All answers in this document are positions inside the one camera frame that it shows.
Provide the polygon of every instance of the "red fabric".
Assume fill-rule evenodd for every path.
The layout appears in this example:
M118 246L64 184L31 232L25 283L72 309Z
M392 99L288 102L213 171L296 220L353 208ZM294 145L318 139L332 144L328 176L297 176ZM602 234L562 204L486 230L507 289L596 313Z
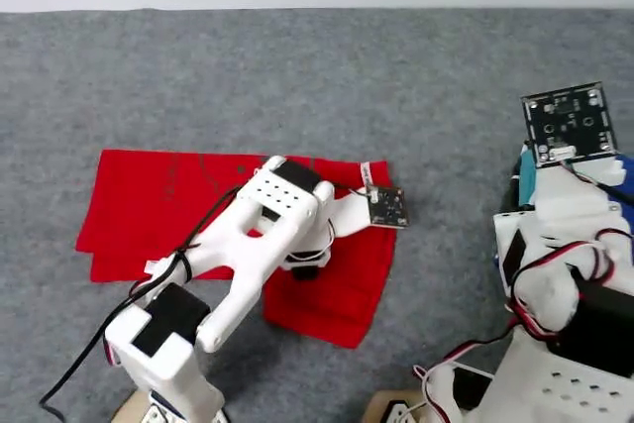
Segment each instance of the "red fabric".
M324 178L362 186L359 164L293 158ZM171 253L228 189L245 183L262 156L106 150L76 249L92 253L90 279L136 280L146 260ZM373 162L372 178L389 185L387 163ZM337 191L342 195L346 191ZM279 269L264 287L269 322L336 345L356 347L368 331L391 265L396 233L369 228L338 239L313 281ZM228 279L226 267L199 276Z

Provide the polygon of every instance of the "label tag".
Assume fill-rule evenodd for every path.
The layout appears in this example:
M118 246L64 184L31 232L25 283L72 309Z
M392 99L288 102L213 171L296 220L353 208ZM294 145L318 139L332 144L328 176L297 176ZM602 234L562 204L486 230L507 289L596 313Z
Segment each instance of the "label tag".
M364 182L364 186L366 187L366 190L370 190L370 188L373 185L373 181L372 181L372 171L370 170L369 162L363 162L361 164L361 179Z

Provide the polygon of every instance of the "circuit board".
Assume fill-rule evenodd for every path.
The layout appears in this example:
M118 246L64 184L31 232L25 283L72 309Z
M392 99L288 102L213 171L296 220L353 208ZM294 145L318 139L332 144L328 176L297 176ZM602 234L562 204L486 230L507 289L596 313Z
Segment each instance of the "circuit board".
M409 225L401 188L371 186L368 193L370 223L375 227L406 228Z
M616 139L600 82L522 98L537 167L616 155Z

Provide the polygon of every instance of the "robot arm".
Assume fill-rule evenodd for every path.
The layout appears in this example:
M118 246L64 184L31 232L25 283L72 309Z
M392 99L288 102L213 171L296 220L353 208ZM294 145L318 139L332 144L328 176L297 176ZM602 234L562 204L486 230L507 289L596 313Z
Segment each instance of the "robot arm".
M131 305L106 329L121 365L172 420L210 423L224 398L201 373L196 347L214 353L254 307L263 285L278 268L323 266L335 237L370 225L364 195L335 200L334 187L311 170L282 157L269 159L235 200L192 242L186 252L192 276L226 265L234 270L229 293L213 310L181 286L178 266L146 296L146 308ZM294 260L297 254L307 259ZM173 256L150 266L158 279Z
M449 359L428 375L426 394L446 414L428 405L425 421L626 423L634 417L634 268L630 226L605 192L625 170L603 92L583 85L523 103L537 166L535 207L494 217L499 267L507 296L512 287L538 330L556 339L516 329L479 407L466 414L456 411ZM572 242L582 245L545 259ZM607 269L606 279L590 282Z

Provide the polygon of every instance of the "white wire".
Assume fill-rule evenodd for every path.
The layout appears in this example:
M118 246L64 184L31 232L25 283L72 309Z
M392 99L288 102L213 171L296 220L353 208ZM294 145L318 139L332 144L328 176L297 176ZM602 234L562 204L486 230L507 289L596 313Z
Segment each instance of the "white wire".
M412 411L416 411L418 408L422 408L423 406L425 406L427 404L427 402L425 400L421 400L418 403L408 407L396 420L396 423L402 423L403 420L405 418L407 418L407 415L410 415L412 413Z
M324 249L321 250L320 252L314 253L313 255L310 255L308 257L298 257L294 255L293 253L289 253L288 255L294 260L296 260L297 262L312 262L313 260L318 259L324 253L326 253L330 247L332 247L333 243L335 243L335 235L336 235L335 227L333 225L333 222L330 219L328 219L328 232L330 234L330 240L328 241L328 245L326 245Z

